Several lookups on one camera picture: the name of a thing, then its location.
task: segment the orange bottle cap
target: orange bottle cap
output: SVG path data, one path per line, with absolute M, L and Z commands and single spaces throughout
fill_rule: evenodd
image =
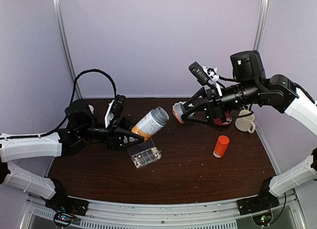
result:
M 229 144 L 229 142 L 230 142 L 230 139 L 227 136 L 219 136 L 218 137 L 218 143 L 221 146 L 227 146 Z

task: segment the white mug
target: white mug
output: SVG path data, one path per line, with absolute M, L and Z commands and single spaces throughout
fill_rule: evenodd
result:
M 249 114 L 249 110 L 241 110 L 239 116 Z M 240 131 L 253 133 L 256 130 L 256 125 L 254 124 L 255 116 L 254 114 L 250 116 L 240 117 L 236 119 L 235 126 Z

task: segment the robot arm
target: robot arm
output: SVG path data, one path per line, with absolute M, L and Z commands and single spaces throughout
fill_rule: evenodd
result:
M 121 116 L 124 100 L 122 95 L 115 97 L 108 107 L 105 122 L 98 122 L 85 100 L 79 99 L 65 109 L 69 121 L 65 129 L 51 134 L 1 134 L 0 183 L 39 195 L 57 212 L 84 216 L 87 201 L 69 198 L 59 180 L 35 175 L 18 167 L 12 160 L 73 156 L 86 147 L 84 140 L 105 143 L 110 150 L 122 150 L 144 142 L 142 136 L 131 132 L 136 122 Z
M 214 88 L 200 89 L 186 103 L 175 104 L 175 117 L 181 122 L 194 121 L 214 125 L 214 119 L 226 121 L 225 112 L 239 110 L 249 104 L 272 106 L 286 114 L 317 136 L 317 106 L 309 94 L 298 84 L 281 74 L 266 79 L 259 52 L 247 51 L 230 57 L 233 66 L 233 82 L 222 89 L 222 95 Z M 189 70 L 204 85 L 207 81 L 204 69 L 196 62 Z M 196 112 L 205 113 L 204 117 L 195 117 Z M 265 180 L 259 195 L 254 198 L 238 200 L 240 214 L 249 214 L 278 206 L 277 197 L 298 185 L 317 178 L 317 149 L 297 166 L 287 172 Z

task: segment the wooden table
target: wooden table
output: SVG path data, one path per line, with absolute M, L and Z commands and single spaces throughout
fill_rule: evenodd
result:
M 210 202 L 251 196 L 274 170 L 256 133 L 229 126 L 211 128 L 198 123 L 180 124 L 171 106 L 179 99 L 126 99 L 124 115 L 141 119 L 149 110 L 163 107 L 167 125 L 153 140 L 162 158 L 137 169 L 127 151 L 109 151 L 105 145 L 88 145 L 79 154 L 56 158 L 49 177 L 58 178 L 71 196 L 138 204 Z M 108 100 L 89 100 L 99 119 Z M 222 159 L 212 155 L 220 135 L 230 138 Z

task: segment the white wall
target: white wall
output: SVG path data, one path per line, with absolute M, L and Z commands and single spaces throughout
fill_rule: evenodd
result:
M 61 0 L 75 72 L 100 68 L 128 97 L 192 96 L 188 66 L 218 66 L 253 47 L 261 0 Z M 112 96 L 100 76 L 79 80 L 84 97 Z
M 64 117 L 71 81 L 52 0 L 0 0 L 0 131 L 46 132 Z M 50 158 L 17 163 L 43 175 Z M 0 185 L 0 228 L 18 226 L 26 193 Z
M 266 76 L 282 73 L 317 99 L 316 0 L 270 0 L 260 53 Z M 256 109 L 256 118 L 282 172 L 300 163 L 317 147 L 317 138 L 295 120 L 271 107 Z M 317 183 L 296 189 L 309 228 L 317 228 Z

